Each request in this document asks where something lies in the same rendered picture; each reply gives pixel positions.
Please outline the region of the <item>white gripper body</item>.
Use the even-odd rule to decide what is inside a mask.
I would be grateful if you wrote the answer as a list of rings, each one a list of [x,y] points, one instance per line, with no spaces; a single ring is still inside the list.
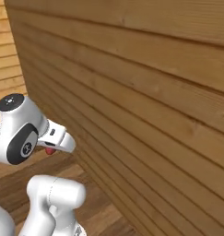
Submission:
[[[40,138],[38,140],[38,145],[45,147],[45,148],[60,150],[60,151],[64,151],[67,153],[72,153],[76,147],[76,141],[70,134],[65,133],[63,139],[59,142],[56,142],[55,140],[44,141],[42,138]]]

